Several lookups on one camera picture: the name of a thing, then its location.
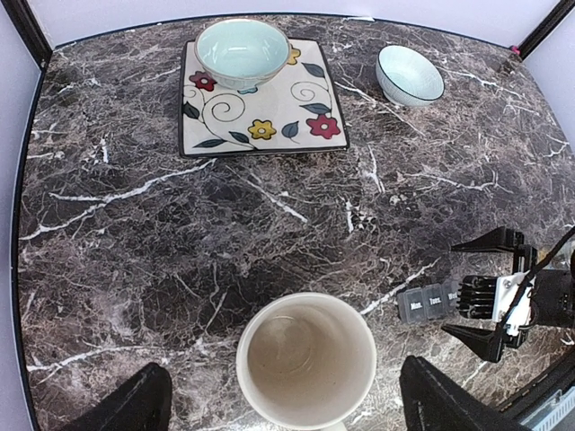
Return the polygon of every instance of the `marble table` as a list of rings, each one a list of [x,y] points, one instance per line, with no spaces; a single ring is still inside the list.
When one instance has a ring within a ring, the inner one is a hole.
[[[262,306],[300,291],[347,301],[374,332],[376,381],[346,421],[352,431],[404,429],[398,377],[408,355],[495,405],[566,351],[568,331],[536,328],[486,364],[441,322],[403,325],[389,295],[508,272],[509,257],[449,252],[498,225],[543,248],[575,223],[571,150],[525,67],[504,48],[439,31],[261,18],[322,44],[348,152],[181,159],[181,48],[213,19],[54,53],[18,242],[22,335],[43,429],[82,414],[150,361],[173,378],[171,430],[277,429],[243,399],[234,353]],[[374,62],[388,44],[438,65],[445,97],[425,109],[387,102]]]

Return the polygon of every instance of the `small bowl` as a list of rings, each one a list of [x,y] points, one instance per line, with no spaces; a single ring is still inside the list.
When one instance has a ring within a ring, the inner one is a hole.
[[[402,106],[426,106],[445,91],[441,74],[422,54],[392,45],[379,52],[377,81],[389,101]]]
[[[218,84],[250,90],[273,78],[289,60],[291,46],[276,27],[255,20],[227,20],[196,39],[198,61]]]

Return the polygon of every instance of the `small block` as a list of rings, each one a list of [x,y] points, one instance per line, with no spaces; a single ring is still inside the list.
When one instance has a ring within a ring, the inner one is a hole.
[[[423,303],[428,319],[440,319],[446,316],[446,308],[442,295],[441,285],[429,285],[421,289],[423,293]]]
[[[457,293],[459,292],[459,287],[459,283],[453,279],[446,280],[441,286],[447,312],[457,309]]]
[[[404,323],[427,321],[423,294],[419,287],[398,294],[397,305],[399,306],[399,317]]]

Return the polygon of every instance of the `white robot part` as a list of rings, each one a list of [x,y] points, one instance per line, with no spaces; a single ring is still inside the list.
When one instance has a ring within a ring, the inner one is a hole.
[[[519,283],[525,277],[526,272],[516,272],[512,276],[499,277],[497,279],[497,284],[495,288],[495,303],[493,305],[493,314],[491,315],[491,320],[499,322],[503,319],[503,316],[511,306],[515,293],[519,288]],[[529,324],[531,319],[531,299],[529,298],[530,292],[533,289],[532,286],[528,287],[521,297],[519,304],[507,320],[506,332],[512,336],[516,337],[519,335],[519,327],[526,326]]]

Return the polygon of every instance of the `black cable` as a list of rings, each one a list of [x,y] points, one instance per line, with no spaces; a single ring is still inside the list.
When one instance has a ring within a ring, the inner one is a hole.
[[[537,306],[537,303],[532,302],[531,303],[531,319],[529,320],[529,323],[527,325],[520,326],[519,329],[520,330],[530,330],[531,328],[533,328],[537,324],[538,318],[539,318],[539,307]]]
[[[509,306],[509,309],[507,310],[507,312],[503,316],[503,319],[501,319],[501,321],[497,324],[497,327],[495,328],[496,336],[501,337],[503,335],[503,331],[505,330],[505,325],[506,325],[507,321],[509,320],[509,316],[511,315],[511,313],[513,312],[515,307],[517,307],[519,305],[521,298],[523,297],[523,295],[525,294],[525,291],[527,290],[527,288],[531,284],[531,280],[533,280],[535,278],[535,275],[539,271],[541,271],[543,268],[545,268],[547,265],[549,265],[549,263],[551,263],[551,260],[555,257],[555,255],[559,252],[559,250],[563,247],[563,245],[565,245],[565,243],[573,235],[575,235],[575,225],[566,234],[563,235],[563,237],[559,240],[559,242],[557,242],[554,245],[554,247],[551,249],[551,251],[549,251],[545,255],[544,258],[542,258],[534,267],[529,269],[529,271],[525,274],[525,276],[523,277],[523,280],[521,280],[521,283],[519,283],[519,286],[517,288],[515,296],[513,297],[513,301],[511,301],[511,305]]]

